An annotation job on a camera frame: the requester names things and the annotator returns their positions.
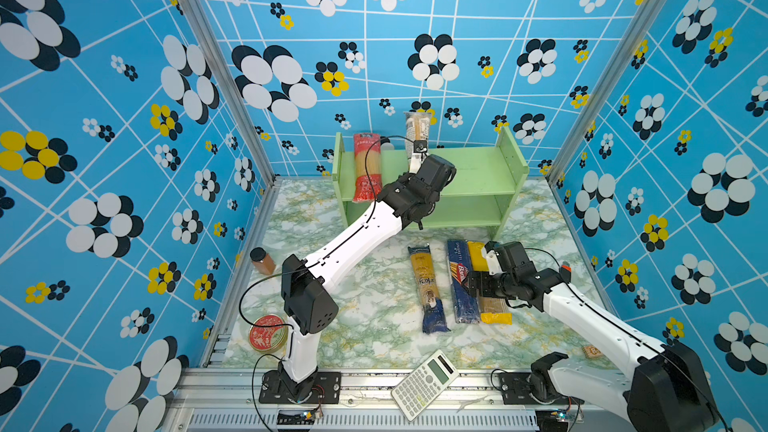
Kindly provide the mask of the red spaghetti bag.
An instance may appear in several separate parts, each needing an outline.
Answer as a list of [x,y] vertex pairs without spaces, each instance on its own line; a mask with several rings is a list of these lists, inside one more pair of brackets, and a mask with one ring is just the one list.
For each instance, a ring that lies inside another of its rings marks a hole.
[[381,139],[376,133],[354,135],[355,193],[356,203],[377,198],[383,188],[381,174]]

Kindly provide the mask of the clear grey spaghetti bag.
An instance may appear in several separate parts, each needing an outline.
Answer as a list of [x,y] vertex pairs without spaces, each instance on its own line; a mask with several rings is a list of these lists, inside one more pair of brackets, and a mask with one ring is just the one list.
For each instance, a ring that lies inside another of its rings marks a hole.
[[426,112],[406,112],[407,149],[412,149],[416,141],[428,141],[432,116]]

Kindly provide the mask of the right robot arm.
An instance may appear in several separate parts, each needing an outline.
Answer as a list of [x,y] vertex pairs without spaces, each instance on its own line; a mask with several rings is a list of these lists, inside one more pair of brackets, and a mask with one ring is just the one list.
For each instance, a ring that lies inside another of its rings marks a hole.
[[725,422],[693,349],[659,341],[588,299],[572,284],[567,263],[538,269],[519,242],[487,242],[481,255],[488,270],[476,281],[480,296],[519,300],[560,321],[618,370],[580,366],[565,353],[551,352],[531,366],[536,400],[581,399],[637,431],[706,431]]

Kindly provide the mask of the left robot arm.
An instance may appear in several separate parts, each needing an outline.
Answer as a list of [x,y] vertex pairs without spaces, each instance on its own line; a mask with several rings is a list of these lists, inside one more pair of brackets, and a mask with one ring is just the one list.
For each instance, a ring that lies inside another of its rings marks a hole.
[[312,385],[321,332],[338,315],[332,294],[352,270],[409,225],[421,224],[456,175],[446,159],[429,155],[415,173],[385,185],[365,212],[325,246],[283,262],[281,297],[289,324],[287,355],[279,366],[289,386]]

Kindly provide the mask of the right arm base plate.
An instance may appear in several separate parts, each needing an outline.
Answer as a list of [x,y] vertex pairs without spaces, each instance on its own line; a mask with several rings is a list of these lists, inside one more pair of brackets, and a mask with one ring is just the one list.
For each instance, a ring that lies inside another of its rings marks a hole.
[[549,399],[537,399],[533,395],[533,386],[529,381],[530,373],[495,371],[492,373],[492,386],[501,394],[505,405],[541,405],[567,408],[572,403],[564,396]]

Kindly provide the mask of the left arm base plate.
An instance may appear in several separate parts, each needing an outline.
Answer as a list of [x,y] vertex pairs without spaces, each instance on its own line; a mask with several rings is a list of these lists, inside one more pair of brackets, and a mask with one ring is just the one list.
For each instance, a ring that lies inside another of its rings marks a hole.
[[341,392],[340,372],[315,371],[301,382],[293,381],[285,371],[268,371],[262,377],[258,396],[260,404],[335,405]]

